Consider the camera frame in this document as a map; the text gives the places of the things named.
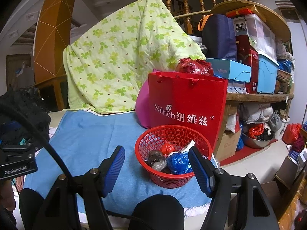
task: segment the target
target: red plastic basket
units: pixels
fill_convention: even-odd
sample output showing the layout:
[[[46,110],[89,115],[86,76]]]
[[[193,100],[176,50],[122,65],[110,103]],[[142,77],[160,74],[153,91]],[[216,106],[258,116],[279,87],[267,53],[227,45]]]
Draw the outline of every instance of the red plastic basket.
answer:
[[[164,143],[171,143],[176,151],[180,151],[191,140],[196,142],[203,157],[210,160],[212,148],[208,140],[199,132],[179,125],[162,125],[145,131],[135,143],[135,155],[155,184],[167,189],[179,188],[194,176],[194,172],[182,175],[165,174],[149,167],[145,159],[151,150],[160,150]]]

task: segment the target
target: green clover blanket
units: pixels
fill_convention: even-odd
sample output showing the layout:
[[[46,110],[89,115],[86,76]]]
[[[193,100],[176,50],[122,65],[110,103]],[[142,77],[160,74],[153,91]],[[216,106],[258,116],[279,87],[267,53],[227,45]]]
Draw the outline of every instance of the green clover blanket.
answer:
[[[70,109],[135,109],[147,74],[205,59],[161,0],[138,0],[100,21],[63,52]]]

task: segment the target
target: light blue blanket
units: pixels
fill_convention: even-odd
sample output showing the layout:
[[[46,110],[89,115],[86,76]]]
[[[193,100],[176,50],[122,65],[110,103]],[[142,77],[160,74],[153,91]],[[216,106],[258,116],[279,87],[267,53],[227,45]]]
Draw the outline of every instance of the light blue blanket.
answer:
[[[137,203],[154,194],[172,195],[184,208],[210,202],[195,177],[177,189],[164,189],[151,182],[135,157],[135,142],[144,131],[134,112],[103,117],[85,111],[66,112],[50,144],[73,176],[98,167],[117,145],[125,148],[125,162],[114,189],[103,199],[107,210],[130,215]],[[27,175],[24,187],[36,190],[45,198],[62,171],[45,149],[38,153],[36,162],[38,171]],[[78,211],[85,213],[80,196]]]

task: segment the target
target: screw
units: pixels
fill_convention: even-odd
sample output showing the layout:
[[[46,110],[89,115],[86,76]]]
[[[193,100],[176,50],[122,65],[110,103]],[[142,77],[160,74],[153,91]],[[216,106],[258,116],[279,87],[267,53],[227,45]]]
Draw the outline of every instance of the screw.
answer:
[[[224,170],[221,169],[221,168],[217,168],[217,169],[215,169],[215,172],[222,175],[224,173]]]
[[[255,179],[256,176],[253,173],[248,173],[248,178],[249,179]]]
[[[59,180],[64,180],[66,178],[66,176],[64,174],[59,175]]]
[[[99,170],[97,169],[97,168],[92,168],[91,170],[90,170],[90,173],[91,174],[97,174],[99,172]]]

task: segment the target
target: black cable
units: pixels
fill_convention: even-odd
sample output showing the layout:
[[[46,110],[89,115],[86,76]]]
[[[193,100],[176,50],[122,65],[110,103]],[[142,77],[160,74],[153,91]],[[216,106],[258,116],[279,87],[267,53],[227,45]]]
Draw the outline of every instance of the black cable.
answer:
[[[67,166],[63,162],[63,160],[60,158],[60,156],[57,154],[57,152],[53,149],[53,147],[48,143],[48,141],[43,137],[43,135],[35,128],[34,125],[32,125],[19,111],[14,109],[13,107],[9,107],[5,103],[0,102],[0,113],[6,114],[11,119],[17,121],[20,123],[26,130],[28,130],[33,137],[35,137],[46,149],[46,151],[52,156],[52,158],[56,161],[56,163],[59,165],[63,173],[67,176],[68,179],[73,181],[73,176],[71,175],[70,171],[68,170]],[[150,230],[153,229],[150,225],[148,225],[145,221],[138,217],[130,216],[130,215],[124,215],[124,214],[118,214],[112,211],[106,211],[108,215],[114,216],[114,217],[120,217],[130,220],[136,220],[147,226]]]
[[[59,157],[58,153],[48,143],[45,137],[35,128],[35,126],[24,117],[24,115],[22,115],[13,107],[10,107],[2,102],[0,102],[0,113],[9,116],[11,119],[20,123],[27,131],[29,131],[29,133],[31,133],[32,136],[36,138],[43,145],[46,151],[52,156],[52,158],[59,165],[63,173],[67,176],[67,178],[73,181],[73,176],[71,175],[63,160]]]
[[[108,215],[114,216],[114,217],[119,217],[119,218],[125,218],[125,219],[130,219],[130,220],[136,220],[141,222],[142,224],[144,224],[145,226],[147,226],[150,230],[155,230],[153,229],[150,225],[148,225],[145,221],[143,221],[142,219],[138,218],[138,217],[134,217],[131,215],[125,215],[125,214],[118,214],[109,210],[106,210],[106,213]]]
[[[17,188],[16,183],[14,182],[14,180],[12,180],[12,182],[14,183],[14,186],[15,186],[15,188],[16,188],[16,190],[17,190],[17,193],[19,194],[19,191],[18,191],[18,188]]]

